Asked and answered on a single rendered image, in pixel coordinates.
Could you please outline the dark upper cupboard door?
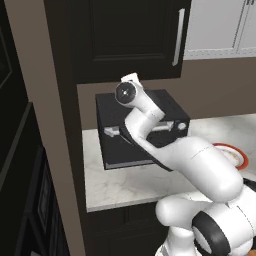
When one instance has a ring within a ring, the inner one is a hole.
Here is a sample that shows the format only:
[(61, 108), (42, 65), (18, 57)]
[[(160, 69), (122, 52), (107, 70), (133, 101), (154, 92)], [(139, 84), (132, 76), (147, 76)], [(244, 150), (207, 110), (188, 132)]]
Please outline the dark upper cupboard door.
[[(181, 76), (192, 0), (69, 0), (78, 84)], [(185, 8), (179, 61), (172, 66), (179, 10)]]

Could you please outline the white upper cupboards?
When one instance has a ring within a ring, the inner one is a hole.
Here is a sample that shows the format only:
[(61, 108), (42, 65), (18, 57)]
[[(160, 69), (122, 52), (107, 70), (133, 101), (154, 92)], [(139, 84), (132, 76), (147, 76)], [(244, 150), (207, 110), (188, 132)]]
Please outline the white upper cupboards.
[(256, 0), (192, 0), (185, 60), (256, 57)]

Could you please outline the black toaster oven door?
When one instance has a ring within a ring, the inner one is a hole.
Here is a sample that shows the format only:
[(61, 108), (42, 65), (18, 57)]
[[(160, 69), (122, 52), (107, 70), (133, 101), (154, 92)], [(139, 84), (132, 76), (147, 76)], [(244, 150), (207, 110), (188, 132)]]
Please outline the black toaster oven door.
[[(180, 123), (186, 123), (186, 129), (179, 130), (178, 125)], [(98, 129), (105, 170), (153, 164), (153, 161), (146, 153), (137, 146), (125, 141), (120, 135), (114, 137), (106, 135), (104, 133), (105, 128)], [(187, 122), (174, 122), (170, 131), (151, 132), (147, 137), (147, 141), (155, 147), (161, 148), (174, 142), (177, 138), (186, 137), (188, 128), (189, 123)]]

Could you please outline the tan bagel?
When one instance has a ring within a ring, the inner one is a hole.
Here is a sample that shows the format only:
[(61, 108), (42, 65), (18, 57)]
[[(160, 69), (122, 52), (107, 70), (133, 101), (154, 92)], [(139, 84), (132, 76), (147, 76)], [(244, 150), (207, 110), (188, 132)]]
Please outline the tan bagel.
[(223, 150), (222, 150), (222, 153), (225, 155), (225, 157), (226, 157), (234, 166), (238, 166), (238, 165), (240, 164), (240, 159), (239, 159), (239, 157), (238, 157), (236, 154), (234, 154), (234, 153), (232, 153), (232, 152), (230, 152), (230, 151), (228, 151), (228, 150), (226, 150), (226, 149), (223, 149)]

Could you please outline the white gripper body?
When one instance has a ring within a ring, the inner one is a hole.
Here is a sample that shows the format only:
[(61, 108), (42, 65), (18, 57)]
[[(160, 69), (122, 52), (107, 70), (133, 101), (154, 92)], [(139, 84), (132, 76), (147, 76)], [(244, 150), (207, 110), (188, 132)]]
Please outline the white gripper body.
[(128, 75), (126, 75), (126, 76), (123, 76), (123, 77), (121, 78), (121, 81), (122, 81), (122, 82), (132, 81), (132, 82), (138, 84), (139, 86), (142, 86), (142, 84), (140, 83), (139, 78), (138, 78), (138, 75), (137, 75), (136, 72), (131, 73), (131, 74), (128, 74)]

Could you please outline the red-rimmed white plate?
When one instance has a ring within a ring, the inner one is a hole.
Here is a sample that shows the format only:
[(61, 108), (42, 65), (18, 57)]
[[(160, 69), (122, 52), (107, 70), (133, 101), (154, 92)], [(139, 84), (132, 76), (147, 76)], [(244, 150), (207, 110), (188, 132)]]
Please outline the red-rimmed white plate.
[(248, 159), (247, 155), (239, 148), (229, 145), (229, 144), (225, 144), (225, 143), (214, 143), (214, 146), (217, 149), (219, 149), (221, 152), (223, 149), (226, 149), (226, 150), (236, 154), (240, 159), (240, 164), (238, 166), (235, 166), (238, 170), (244, 170), (248, 167), (249, 159)]

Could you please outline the dark lower cupboard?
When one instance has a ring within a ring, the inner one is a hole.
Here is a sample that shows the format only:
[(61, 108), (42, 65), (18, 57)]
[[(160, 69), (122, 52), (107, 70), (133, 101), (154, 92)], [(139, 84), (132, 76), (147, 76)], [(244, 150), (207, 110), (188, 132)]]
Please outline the dark lower cupboard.
[(168, 233), (155, 206), (151, 202), (89, 213), (88, 256), (155, 256)]

